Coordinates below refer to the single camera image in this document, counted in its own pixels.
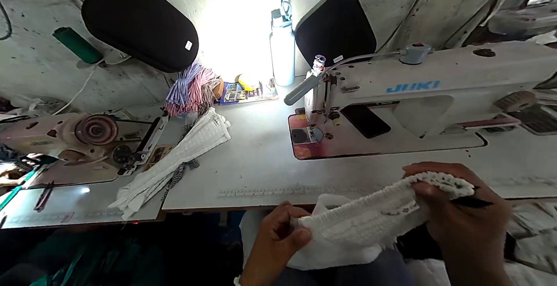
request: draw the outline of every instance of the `concrete wall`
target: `concrete wall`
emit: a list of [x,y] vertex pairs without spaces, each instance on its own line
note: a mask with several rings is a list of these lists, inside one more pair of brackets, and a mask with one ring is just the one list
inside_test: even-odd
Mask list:
[[[82,24],[79,9],[70,0],[1,0],[14,24],[13,37],[0,41],[0,93],[43,95],[69,100],[80,89],[90,68],[78,68],[78,59],[52,36],[60,26],[69,26],[95,46]],[[272,76],[270,12],[280,0],[168,0],[184,13],[199,33],[198,58],[225,80],[239,74]],[[295,25],[323,0],[290,0]],[[390,48],[407,42],[428,42],[436,47],[487,0],[421,0]],[[413,0],[360,0],[382,45],[408,12]],[[0,31],[4,29],[0,17]],[[297,52],[296,75],[309,68]],[[163,75],[136,60],[110,69],[98,69],[74,106],[94,111],[148,104],[164,100],[167,85]]]

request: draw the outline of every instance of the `juki logo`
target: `juki logo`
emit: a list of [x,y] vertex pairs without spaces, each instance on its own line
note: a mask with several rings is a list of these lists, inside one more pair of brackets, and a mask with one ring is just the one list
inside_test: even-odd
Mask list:
[[394,89],[387,88],[387,93],[399,93],[401,91],[413,91],[413,90],[424,90],[424,89],[435,89],[439,87],[441,81],[435,80],[431,82],[424,83],[414,83],[414,84],[398,84]]

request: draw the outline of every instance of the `black phone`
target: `black phone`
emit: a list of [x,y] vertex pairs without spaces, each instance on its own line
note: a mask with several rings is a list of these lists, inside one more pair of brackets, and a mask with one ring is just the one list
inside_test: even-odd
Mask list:
[[364,104],[348,105],[340,112],[367,139],[390,132],[390,126]]

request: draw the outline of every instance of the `yellow object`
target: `yellow object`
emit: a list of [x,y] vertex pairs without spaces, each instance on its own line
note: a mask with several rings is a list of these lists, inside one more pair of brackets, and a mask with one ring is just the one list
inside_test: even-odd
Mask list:
[[246,74],[240,75],[238,77],[238,82],[247,91],[256,90],[257,87],[259,87],[259,80]]

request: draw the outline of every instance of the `industrial sewing machine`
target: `industrial sewing machine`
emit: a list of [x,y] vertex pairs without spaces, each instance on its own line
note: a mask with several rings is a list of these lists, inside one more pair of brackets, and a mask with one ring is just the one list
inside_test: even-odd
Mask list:
[[153,122],[108,114],[66,113],[19,120],[0,133],[0,143],[23,154],[59,159],[35,183],[76,184],[130,175],[155,149],[168,118]]
[[507,112],[536,103],[529,92],[557,71],[557,50],[502,42],[432,52],[408,46],[338,62],[285,97],[300,160],[482,147],[481,128],[520,124]]

